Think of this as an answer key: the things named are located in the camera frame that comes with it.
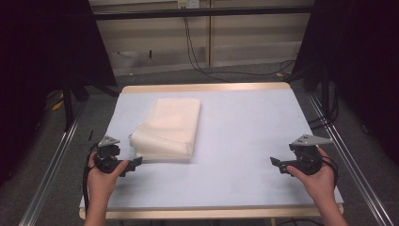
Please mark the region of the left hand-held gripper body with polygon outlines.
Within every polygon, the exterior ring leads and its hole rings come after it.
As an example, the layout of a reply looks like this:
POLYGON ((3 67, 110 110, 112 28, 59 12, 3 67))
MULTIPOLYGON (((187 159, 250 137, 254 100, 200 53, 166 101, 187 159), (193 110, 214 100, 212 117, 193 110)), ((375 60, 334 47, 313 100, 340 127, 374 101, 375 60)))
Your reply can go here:
POLYGON ((110 136, 104 136, 95 147, 97 156, 95 166, 103 173, 111 173, 121 163, 117 156, 120 154, 120 141, 110 136))

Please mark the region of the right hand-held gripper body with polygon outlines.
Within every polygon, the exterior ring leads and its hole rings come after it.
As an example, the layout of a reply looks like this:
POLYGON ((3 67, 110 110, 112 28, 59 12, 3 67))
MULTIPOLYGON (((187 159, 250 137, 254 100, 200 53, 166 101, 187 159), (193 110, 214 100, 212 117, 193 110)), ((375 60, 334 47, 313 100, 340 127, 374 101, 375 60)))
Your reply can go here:
POLYGON ((322 167, 322 155, 318 147, 332 143, 331 138, 303 135, 293 141, 289 148, 295 154, 294 166, 306 175, 313 175, 322 167))

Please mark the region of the cream towel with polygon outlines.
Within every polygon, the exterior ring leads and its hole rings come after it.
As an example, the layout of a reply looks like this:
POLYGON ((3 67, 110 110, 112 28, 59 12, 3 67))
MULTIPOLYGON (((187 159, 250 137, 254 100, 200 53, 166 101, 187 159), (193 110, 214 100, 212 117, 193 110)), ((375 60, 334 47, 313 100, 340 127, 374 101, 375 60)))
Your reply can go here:
POLYGON ((190 159, 200 107, 201 101, 194 98, 157 99, 132 133, 130 145, 147 161, 190 159))

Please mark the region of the person's right hand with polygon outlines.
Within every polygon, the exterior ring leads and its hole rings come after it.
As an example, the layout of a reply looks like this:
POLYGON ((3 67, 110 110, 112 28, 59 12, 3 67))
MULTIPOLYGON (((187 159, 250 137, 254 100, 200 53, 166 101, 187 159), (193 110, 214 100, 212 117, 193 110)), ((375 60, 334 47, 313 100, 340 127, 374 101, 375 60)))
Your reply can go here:
POLYGON ((326 163, 313 175, 306 175, 293 166, 288 166, 287 170, 304 185, 318 207, 335 204, 334 171, 326 163))

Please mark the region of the person's left hand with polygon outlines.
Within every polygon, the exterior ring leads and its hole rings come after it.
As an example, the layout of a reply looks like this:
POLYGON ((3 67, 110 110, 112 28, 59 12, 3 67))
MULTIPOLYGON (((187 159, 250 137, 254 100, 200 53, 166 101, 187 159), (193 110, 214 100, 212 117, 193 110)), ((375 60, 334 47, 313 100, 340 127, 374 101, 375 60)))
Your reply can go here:
POLYGON ((90 155, 88 166, 88 195, 91 202, 108 202, 116 186, 117 179, 128 165, 127 160, 122 160, 111 173, 103 173, 96 166, 94 159, 97 153, 90 155))

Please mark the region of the light blue table mat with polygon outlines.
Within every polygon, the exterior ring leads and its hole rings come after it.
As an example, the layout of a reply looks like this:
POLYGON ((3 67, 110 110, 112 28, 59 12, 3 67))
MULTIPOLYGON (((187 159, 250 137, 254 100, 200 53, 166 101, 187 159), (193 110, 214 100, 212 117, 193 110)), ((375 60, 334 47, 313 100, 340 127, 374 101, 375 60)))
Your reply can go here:
POLYGON ((112 210, 310 205, 304 186, 272 165, 311 129, 291 89, 188 91, 200 100, 191 159, 145 162, 118 179, 112 210))

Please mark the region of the black metal stand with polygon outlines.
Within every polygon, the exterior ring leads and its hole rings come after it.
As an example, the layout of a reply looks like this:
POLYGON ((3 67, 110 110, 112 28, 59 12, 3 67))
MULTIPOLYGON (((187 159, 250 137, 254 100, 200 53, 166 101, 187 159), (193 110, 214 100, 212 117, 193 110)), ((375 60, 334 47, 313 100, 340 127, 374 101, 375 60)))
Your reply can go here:
POLYGON ((117 91, 110 89, 106 85, 103 85, 100 82, 97 82, 86 76, 65 76, 62 80, 62 94, 66 117, 65 132, 72 127, 74 122, 72 95, 74 95, 76 100, 79 102, 87 101, 89 94, 86 90, 86 86, 92 86, 97 90, 110 95, 111 97, 118 97, 120 95, 117 91))
POLYGON ((292 74, 284 78, 283 81, 285 83, 291 83, 299 79, 303 81, 303 89, 308 93, 314 93, 316 88, 321 86, 322 117, 330 120, 327 68, 322 63, 309 63, 300 69, 294 69, 292 74))

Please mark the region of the wooden table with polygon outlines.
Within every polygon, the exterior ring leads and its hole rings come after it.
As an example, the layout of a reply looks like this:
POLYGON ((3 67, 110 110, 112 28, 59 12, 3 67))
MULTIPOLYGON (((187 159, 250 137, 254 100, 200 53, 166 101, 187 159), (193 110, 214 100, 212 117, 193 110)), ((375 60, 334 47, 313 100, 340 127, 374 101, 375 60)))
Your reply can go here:
MULTIPOLYGON (((291 89, 286 83, 229 83, 129 86, 122 90, 114 115, 106 133, 120 140, 120 156, 131 159, 135 156, 129 144, 129 136, 149 115, 152 104, 160 98, 187 98, 188 91, 235 91, 291 89)), ((283 218, 315 217, 318 211, 313 202, 310 205, 270 207, 218 207, 200 209, 133 209, 112 210, 108 206, 109 219, 211 219, 211 218, 283 218)))

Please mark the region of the black curtain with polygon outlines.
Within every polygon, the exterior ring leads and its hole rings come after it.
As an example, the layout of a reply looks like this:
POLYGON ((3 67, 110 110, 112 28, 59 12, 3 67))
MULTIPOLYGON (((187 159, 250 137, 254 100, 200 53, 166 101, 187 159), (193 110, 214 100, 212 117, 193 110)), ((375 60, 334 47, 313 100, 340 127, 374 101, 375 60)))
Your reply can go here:
POLYGON ((116 84, 88 0, 0 0, 0 186, 22 161, 53 90, 116 84))
POLYGON ((314 0, 294 71, 327 73, 399 166, 399 0, 314 0))

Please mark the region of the black horizontal bar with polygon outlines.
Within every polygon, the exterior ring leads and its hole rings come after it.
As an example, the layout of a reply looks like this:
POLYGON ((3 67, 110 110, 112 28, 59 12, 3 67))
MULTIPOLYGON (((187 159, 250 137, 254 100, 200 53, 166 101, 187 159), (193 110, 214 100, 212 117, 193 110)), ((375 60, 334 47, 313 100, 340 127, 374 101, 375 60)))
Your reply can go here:
POLYGON ((93 18, 96 21, 133 20, 133 19, 159 19, 159 18, 177 18, 177 17, 311 13, 315 10, 316 10, 315 6, 283 6, 283 7, 258 7, 258 8, 189 8, 189 9, 165 9, 165 10, 146 10, 146 11, 96 12, 93 14, 93 18))

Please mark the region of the metal floor rail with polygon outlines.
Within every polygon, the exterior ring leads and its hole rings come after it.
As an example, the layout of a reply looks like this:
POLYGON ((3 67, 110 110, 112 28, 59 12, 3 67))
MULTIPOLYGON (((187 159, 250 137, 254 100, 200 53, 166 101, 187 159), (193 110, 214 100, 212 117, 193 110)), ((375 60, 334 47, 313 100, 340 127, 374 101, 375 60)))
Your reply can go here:
POLYGON ((33 196, 28 207, 26 208, 18 226, 35 226, 43 205, 45 204, 52 185, 56 179, 61 163, 63 162, 65 154, 71 145, 79 121, 81 120, 81 117, 85 111, 86 105, 86 103, 83 103, 78 106, 76 116, 72 120, 72 125, 66 132, 63 133, 63 137, 56 148, 51 163, 44 173, 44 176, 40 181, 40 185, 37 188, 35 195, 33 196))
POLYGON ((319 99, 314 93, 309 94, 309 99, 313 106, 313 109, 321 118, 321 122, 329 137, 333 140, 334 146, 337 149, 337 152, 343 160, 346 168, 348 169, 352 180, 359 190, 359 193, 365 200, 367 206, 369 207, 374 218, 376 219, 377 224, 379 226, 394 226, 393 221, 391 220, 391 217, 389 216, 383 202, 377 197, 375 191, 372 189, 371 185, 363 175, 356 160, 350 153, 335 125, 332 122, 328 122, 327 119, 324 119, 322 117, 322 106, 319 99))

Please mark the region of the white wall outlet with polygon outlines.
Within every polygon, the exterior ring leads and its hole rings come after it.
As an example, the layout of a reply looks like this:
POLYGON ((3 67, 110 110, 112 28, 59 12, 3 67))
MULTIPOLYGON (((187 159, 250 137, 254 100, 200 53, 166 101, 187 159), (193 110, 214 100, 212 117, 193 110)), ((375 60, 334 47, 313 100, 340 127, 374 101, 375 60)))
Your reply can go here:
POLYGON ((177 0, 178 8, 199 8, 200 0, 177 0))

